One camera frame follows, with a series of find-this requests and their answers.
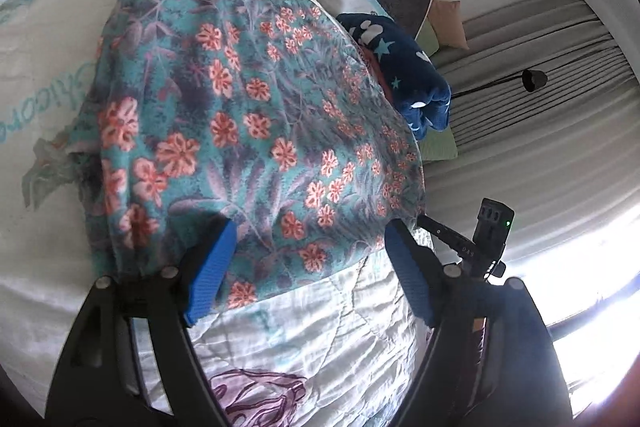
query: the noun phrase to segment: gray curtain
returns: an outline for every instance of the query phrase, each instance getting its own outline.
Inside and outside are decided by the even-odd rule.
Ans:
[[[549,82],[529,94],[516,80],[452,102],[460,155],[425,165],[430,215],[472,235],[483,197],[508,204],[513,267],[640,208],[640,85],[589,6],[529,0],[465,32],[469,51],[433,57],[453,92],[525,68]]]

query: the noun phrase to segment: teal floral fabric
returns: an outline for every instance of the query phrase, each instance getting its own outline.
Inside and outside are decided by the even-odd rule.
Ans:
[[[177,264],[238,226],[236,308],[383,248],[424,209],[417,146],[359,48],[309,0],[118,0],[69,131],[99,275]]]

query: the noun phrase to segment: white comforter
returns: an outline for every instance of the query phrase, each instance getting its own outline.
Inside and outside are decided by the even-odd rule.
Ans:
[[[317,1],[332,14],[383,13],[375,0]],[[38,210],[26,208],[21,187],[36,161],[60,153],[38,140],[53,139],[77,114],[114,3],[0,0],[0,363],[41,413],[93,275],[75,187],[57,188]],[[424,348],[425,331],[416,328],[381,252],[327,280],[212,315],[192,332],[207,375],[293,375],[305,393],[291,424],[325,427],[385,425]],[[166,407],[141,346],[154,404]],[[265,384],[256,393],[276,391]]]

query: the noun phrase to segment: pillow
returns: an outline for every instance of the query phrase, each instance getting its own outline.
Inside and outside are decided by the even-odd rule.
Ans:
[[[441,46],[469,49],[460,18],[460,1],[433,0],[427,18]]]
[[[442,132],[434,129],[428,130],[427,136],[418,142],[418,146],[420,146],[423,162],[452,160],[458,157],[458,148],[451,127],[447,127]]]
[[[424,50],[428,57],[431,57],[440,49],[440,43],[436,37],[436,32],[433,31],[433,26],[431,26],[427,17],[424,18],[415,41]]]
[[[449,84],[412,36],[389,17],[342,13],[337,19],[358,44],[376,56],[392,87],[392,105],[404,116],[416,140],[422,140],[429,127],[444,130],[449,125]]]

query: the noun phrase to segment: black control device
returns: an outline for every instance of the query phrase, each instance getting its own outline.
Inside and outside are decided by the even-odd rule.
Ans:
[[[502,277],[506,266],[500,258],[514,215],[504,203],[484,198],[472,241],[429,216],[418,216],[417,224],[455,251],[462,259],[463,271],[470,277]]]

